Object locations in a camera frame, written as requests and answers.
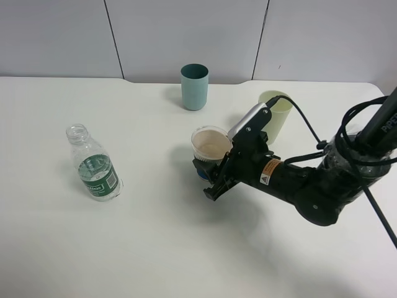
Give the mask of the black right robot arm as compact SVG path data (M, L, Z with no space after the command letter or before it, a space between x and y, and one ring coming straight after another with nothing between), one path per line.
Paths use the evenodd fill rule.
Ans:
M396 94L352 107L330 142L321 140L316 153L287 160L269 150L264 131L271 108L282 99L278 95L254 106L230 130L232 147L220 163L194 159L197 172L210 183L205 195L216 200L243 183L294 205L315 225L332 225L396 162Z

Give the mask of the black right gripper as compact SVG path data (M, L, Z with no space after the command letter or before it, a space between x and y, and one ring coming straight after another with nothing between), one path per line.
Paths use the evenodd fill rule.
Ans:
M205 195L216 201L239 182L263 192L280 192L282 189L282 160L267 146L265 132L253 138L235 137L232 152L222 160L193 159L197 174L212 185L204 189Z

